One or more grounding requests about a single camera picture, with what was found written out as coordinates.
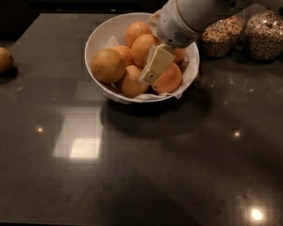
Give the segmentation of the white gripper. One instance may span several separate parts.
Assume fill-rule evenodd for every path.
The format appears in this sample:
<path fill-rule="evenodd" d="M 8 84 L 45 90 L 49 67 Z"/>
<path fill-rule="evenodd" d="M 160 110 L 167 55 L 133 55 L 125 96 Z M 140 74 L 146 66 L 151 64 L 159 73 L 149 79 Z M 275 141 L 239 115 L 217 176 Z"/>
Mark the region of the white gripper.
<path fill-rule="evenodd" d="M 146 65 L 142 69 L 140 82 L 151 85 L 174 61 L 175 48 L 190 46 L 201 37 L 201 34 L 186 24 L 177 0 L 169 0 L 161 9 L 151 14 L 146 22 L 156 29 L 157 36 L 165 43 L 151 45 Z"/>

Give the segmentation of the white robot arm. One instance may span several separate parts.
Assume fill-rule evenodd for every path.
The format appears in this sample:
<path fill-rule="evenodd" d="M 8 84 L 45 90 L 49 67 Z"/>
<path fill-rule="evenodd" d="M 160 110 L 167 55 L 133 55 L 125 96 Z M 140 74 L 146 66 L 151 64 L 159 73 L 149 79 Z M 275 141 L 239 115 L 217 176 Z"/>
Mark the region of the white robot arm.
<path fill-rule="evenodd" d="M 201 38 L 212 24 L 260 4 L 283 19 L 283 0 L 169 0 L 156 18 L 161 44 L 150 49 L 140 81 L 158 80 L 175 58 L 176 48 L 186 48 Z"/>

